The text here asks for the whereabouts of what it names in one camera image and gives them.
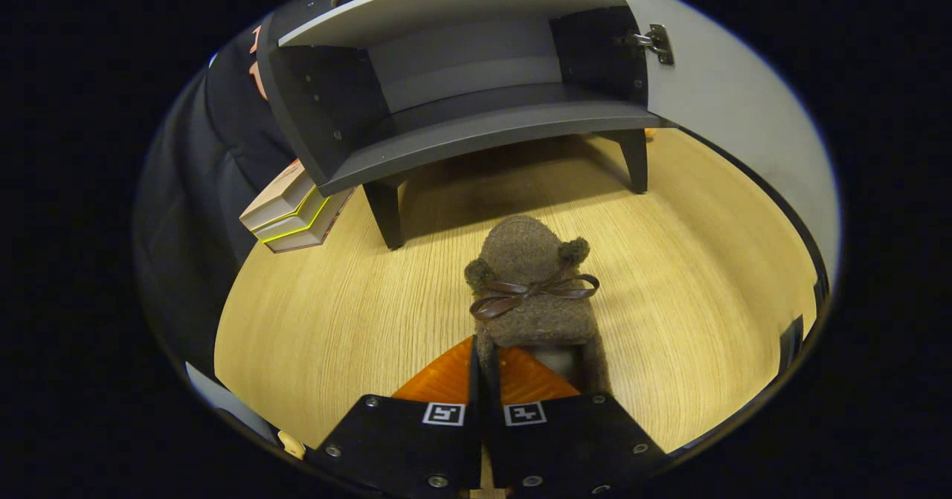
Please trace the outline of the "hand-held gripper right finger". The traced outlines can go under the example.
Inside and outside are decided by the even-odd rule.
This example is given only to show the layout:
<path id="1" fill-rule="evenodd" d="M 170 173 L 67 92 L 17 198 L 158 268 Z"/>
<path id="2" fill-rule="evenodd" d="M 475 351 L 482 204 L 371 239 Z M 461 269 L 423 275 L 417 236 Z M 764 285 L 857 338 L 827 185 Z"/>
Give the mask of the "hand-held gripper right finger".
<path id="1" fill-rule="evenodd" d="M 581 391 L 533 354 L 491 350 L 483 438 L 510 497 L 619 497 L 669 455 L 605 391 Z"/>

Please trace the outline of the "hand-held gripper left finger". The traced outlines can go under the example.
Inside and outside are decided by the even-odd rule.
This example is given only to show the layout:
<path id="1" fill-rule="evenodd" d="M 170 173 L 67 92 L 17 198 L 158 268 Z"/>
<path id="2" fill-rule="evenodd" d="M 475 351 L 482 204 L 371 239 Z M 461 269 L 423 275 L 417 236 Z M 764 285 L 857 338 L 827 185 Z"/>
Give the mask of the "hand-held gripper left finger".
<path id="1" fill-rule="evenodd" d="M 473 337 L 391 396 L 357 398 L 307 464 L 374 497 L 463 497 L 480 481 L 480 388 Z"/>

